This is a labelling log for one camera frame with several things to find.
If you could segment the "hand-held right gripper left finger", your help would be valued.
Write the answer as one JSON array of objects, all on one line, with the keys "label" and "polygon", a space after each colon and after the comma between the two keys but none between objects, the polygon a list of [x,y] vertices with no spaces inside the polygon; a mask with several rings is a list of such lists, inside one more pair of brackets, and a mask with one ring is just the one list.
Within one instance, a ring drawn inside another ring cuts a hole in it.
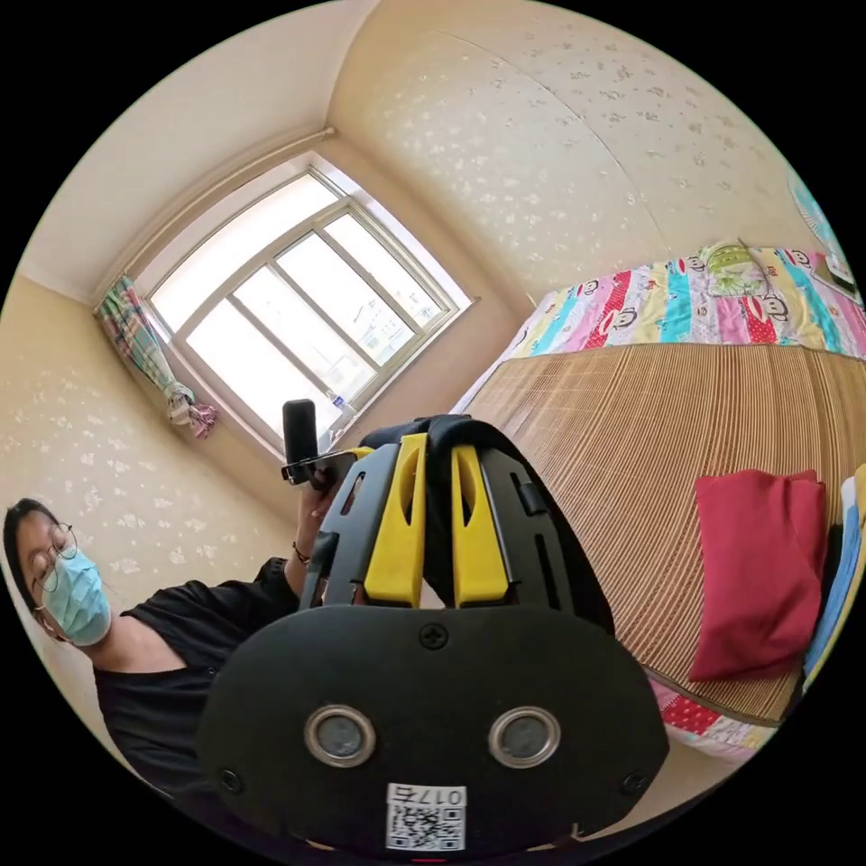
[{"label": "hand-held right gripper left finger", "polygon": [[395,453],[392,478],[364,579],[369,601],[419,607],[424,581],[428,437],[405,436]]}]

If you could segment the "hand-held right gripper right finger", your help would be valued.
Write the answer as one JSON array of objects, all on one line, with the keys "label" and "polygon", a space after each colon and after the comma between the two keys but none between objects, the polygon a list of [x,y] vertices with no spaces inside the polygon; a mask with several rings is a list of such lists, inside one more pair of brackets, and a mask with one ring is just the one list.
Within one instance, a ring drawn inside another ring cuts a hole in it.
[{"label": "hand-held right gripper right finger", "polygon": [[457,608],[514,603],[490,484],[473,446],[451,452],[451,546]]}]

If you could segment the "person's left hand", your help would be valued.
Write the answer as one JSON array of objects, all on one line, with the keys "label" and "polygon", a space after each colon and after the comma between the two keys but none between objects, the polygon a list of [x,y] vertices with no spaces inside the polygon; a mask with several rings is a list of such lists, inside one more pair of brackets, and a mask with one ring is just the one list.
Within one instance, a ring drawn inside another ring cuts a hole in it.
[{"label": "person's left hand", "polygon": [[312,482],[299,489],[297,530],[294,547],[299,558],[309,560],[331,503],[338,489],[336,482],[327,474],[316,473]]}]

